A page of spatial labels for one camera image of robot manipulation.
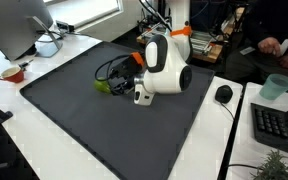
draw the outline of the window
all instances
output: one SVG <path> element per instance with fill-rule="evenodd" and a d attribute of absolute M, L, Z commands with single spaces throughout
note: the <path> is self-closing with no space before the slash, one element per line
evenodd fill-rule
<path fill-rule="evenodd" d="M 119 0 L 44 0 L 54 20 L 80 27 L 120 10 Z"/>

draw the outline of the clear cup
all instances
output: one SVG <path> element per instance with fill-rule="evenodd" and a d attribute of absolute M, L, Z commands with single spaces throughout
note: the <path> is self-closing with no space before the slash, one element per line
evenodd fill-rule
<path fill-rule="evenodd" d="M 268 100 L 275 100 L 288 91 L 288 77 L 281 74 L 271 74 L 267 77 L 260 95 Z"/>

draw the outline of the computer mouse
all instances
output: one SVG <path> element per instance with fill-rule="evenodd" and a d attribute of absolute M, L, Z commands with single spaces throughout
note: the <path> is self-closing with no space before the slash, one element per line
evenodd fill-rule
<path fill-rule="evenodd" d="M 226 104 L 230 102 L 232 96 L 233 96 L 233 91 L 231 87 L 229 87 L 228 85 L 223 85 L 217 89 L 216 94 L 215 94 L 215 100 L 220 103 Z"/>

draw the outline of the black keyboard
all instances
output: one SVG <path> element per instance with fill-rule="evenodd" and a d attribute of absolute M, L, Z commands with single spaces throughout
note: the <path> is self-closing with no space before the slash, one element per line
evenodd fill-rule
<path fill-rule="evenodd" d="M 288 127 L 285 112 L 251 103 L 255 139 L 288 152 Z"/>

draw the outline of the red cup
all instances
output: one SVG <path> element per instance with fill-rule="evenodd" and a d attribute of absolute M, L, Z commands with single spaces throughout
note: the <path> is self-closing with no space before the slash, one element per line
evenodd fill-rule
<path fill-rule="evenodd" d="M 24 72 L 20 67 L 12 67 L 0 75 L 0 80 L 19 83 L 24 80 Z"/>

